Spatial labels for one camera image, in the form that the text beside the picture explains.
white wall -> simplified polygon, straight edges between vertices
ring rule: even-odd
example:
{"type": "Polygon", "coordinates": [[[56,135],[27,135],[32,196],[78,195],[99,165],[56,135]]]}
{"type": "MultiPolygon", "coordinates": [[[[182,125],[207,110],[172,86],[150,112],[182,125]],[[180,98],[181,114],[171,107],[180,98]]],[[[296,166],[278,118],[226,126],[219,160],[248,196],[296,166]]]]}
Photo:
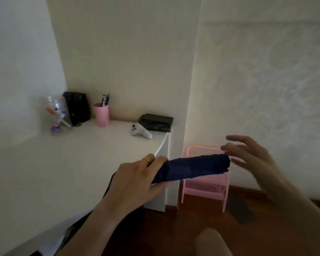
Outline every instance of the white wall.
{"type": "Polygon", "coordinates": [[[320,0],[203,0],[200,18],[185,144],[252,136],[320,199],[320,0]]]}
{"type": "Polygon", "coordinates": [[[65,89],[45,0],[0,0],[0,149],[40,132],[46,97],[65,89]]]}
{"type": "Polygon", "coordinates": [[[69,90],[91,104],[110,92],[114,119],[174,117],[170,157],[181,157],[201,0],[47,3],[69,90]]]}

white desk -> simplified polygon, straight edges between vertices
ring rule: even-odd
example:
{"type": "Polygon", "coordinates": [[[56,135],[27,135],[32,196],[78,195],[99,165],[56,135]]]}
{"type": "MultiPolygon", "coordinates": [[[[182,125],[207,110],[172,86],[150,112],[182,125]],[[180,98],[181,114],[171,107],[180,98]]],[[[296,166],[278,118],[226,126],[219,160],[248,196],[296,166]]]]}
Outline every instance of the white desk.
{"type": "Polygon", "coordinates": [[[1,151],[0,255],[28,255],[63,233],[100,201],[121,163],[168,154],[168,133],[148,140],[130,127],[90,120],[69,135],[42,133],[1,151]]]}

wooden floor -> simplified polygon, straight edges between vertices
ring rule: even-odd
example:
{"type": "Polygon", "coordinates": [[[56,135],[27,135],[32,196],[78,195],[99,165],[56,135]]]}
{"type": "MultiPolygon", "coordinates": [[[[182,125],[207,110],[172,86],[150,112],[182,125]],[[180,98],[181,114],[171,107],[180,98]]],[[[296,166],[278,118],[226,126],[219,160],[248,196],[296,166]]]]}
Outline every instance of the wooden floor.
{"type": "Polygon", "coordinates": [[[298,234],[274,204],[256,196],[242,199],[255,222],[239,224],[222,213],[220,201],[187,195],[177,216],[144,210],[138,228],[113,237],[103,255],[194,255],[194,238],[206,227],[220,232],[234,256],[305,255],[298,234]]]}

pink cup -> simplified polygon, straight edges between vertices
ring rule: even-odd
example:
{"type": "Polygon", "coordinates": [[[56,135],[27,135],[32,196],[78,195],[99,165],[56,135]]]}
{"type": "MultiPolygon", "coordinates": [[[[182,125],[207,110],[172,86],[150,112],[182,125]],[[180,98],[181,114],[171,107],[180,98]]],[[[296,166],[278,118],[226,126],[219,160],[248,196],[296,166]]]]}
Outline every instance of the pink cup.
{"type": "Polygon", "coordinates": [[[109,125],[109,106],[102,107],[101,103],[94,104],[96,123],[99,127],[107,127],[109,125]]]}

pink chair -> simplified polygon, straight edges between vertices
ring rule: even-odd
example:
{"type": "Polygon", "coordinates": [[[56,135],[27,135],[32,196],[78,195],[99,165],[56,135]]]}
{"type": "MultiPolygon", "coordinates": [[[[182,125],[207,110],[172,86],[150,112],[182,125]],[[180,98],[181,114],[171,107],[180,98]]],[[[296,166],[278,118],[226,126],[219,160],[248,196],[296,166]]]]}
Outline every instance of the pink chair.
{"type": "MultiPolygon", "coordinates": [[[[186,148],[185,157],[193,157],[193,156],[206,155],[206,154],[220,154],[220,153],[222,153],[222,151],[218,147],[192,145],[186,148]],[[207,150],[207,153],[203,151],[199,151],[193,154],[192,152],[190,152],[192,151],[192,148],[207,150]]],[[[225,172],[223,174],[218,174],[218,175],[208,175],[208,176],[201,176],[193,179],[183,180],[183,193],[182,193],[181,203],[183,203],[184,194],[222,200],[223,201],[222,211],[224,212],[225,206],[226,206],[226,200],[228,199],[229,184],[230,184],[229,172],[225,172]]]]}

